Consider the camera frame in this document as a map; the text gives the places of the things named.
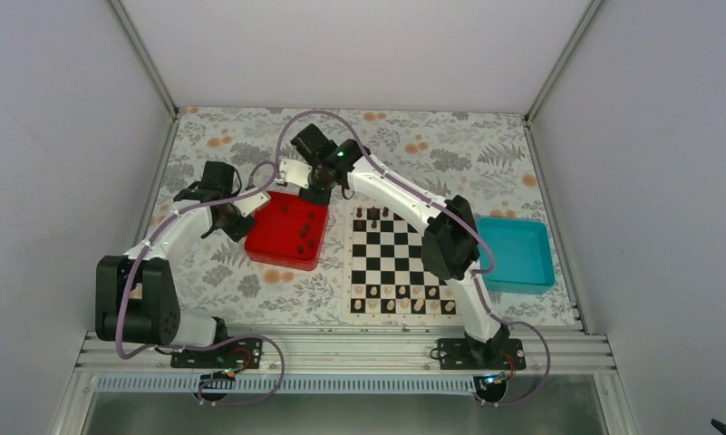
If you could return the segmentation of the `red plastic tray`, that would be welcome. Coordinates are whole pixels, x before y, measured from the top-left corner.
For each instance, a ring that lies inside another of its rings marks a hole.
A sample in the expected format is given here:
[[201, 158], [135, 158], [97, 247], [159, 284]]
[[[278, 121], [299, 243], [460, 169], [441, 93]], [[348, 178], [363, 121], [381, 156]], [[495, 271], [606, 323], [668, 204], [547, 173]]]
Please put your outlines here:
[[256, 224], [247, 234], [248, 258], [272, 266], [312, 271], [319, 263], [328, 222], [328, 207], [314, 205], [297, 195], [271, 191], [259, 209]]

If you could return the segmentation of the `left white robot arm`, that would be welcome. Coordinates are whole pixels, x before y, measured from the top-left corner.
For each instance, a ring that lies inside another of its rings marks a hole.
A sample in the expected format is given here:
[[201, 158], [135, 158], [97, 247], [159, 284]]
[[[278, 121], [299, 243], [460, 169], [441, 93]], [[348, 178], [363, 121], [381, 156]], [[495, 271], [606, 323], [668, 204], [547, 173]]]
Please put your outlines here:
[[269, 195], [240, 187], [231, 165], [205, 164], [202, 177], [173, 199], [154, 232], [121, 256], [105, 256], [96, 266], [95, 330], [99, 339], [162, 347], [194, 347], [207, 366], [230, 355], [224, 322], [180, 308], [173, 270], [185, 255], [216, 231], [240, 241], [255, 226], [254, 214]]

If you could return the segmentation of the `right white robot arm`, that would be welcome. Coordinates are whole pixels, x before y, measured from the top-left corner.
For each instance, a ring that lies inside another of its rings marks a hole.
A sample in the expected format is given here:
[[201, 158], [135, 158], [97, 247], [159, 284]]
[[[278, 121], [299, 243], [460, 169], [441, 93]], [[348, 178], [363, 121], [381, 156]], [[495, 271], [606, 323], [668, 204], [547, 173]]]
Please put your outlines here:
[[311, 203], [328, 203], [336, 187], [378, 201], [421, 235], [425, 270], [452, 290], [464, 324], [467, 358], [481, 369], [504, 361], [509, 329], [492, 309], [481, 274], [480, 253], [488, 251], [479, 236], [469, 202], [445, 198], [404, 179], [356, 140], [336, 144], [310, 124], [290, 141], [302, 157], [297, 169], [280, 167], [280, 178], [297, 185]]

